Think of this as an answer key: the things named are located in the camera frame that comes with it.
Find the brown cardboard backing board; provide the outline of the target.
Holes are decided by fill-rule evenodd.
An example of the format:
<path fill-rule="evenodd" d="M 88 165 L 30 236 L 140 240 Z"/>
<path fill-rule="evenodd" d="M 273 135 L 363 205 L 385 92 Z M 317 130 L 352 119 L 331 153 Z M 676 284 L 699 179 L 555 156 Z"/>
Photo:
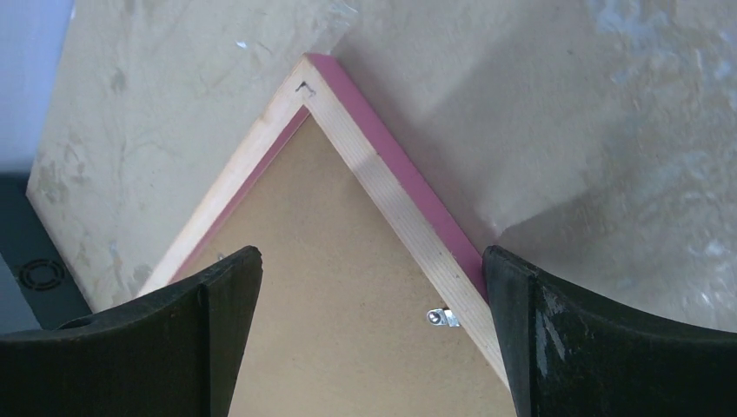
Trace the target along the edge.
<path fill-rule="evenodd" d="M 425 274 L 307 119 L 209 243 L 192 275 L 239 248 L 263 278 L 234 416 L 512 416 L 515 407 Z"/>

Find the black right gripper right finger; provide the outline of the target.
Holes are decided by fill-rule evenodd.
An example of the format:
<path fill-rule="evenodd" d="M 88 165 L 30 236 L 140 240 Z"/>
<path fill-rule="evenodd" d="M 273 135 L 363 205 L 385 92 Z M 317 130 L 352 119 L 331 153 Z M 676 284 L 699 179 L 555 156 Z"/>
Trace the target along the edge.
<path fill-rule="evenodd" d="M 482 273 L 520 416 L 735 415 L 735 334 L 631 308 L 499 246 Z"/>

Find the pink wooden picture frame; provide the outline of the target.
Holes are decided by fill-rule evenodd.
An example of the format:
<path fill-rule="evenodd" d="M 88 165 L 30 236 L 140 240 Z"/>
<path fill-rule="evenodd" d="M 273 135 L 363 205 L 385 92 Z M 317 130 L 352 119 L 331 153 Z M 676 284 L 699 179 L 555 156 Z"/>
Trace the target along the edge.
<path fill-rule="evenodd" d="M 481 255 L 332 56 L 304 54 L 141 288 L 168 285 L 312 117 L 501 380 Z"/>

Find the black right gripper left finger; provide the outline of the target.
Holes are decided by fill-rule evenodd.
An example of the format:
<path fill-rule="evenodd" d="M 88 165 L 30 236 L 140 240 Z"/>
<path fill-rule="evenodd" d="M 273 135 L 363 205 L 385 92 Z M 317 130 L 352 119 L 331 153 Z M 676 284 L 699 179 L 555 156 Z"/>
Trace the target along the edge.
<path fill-rule="evenodd" d="M 247 246 L 115 308 L 3 335 L 2 415 L 227 415 L 261 283 Z"/>

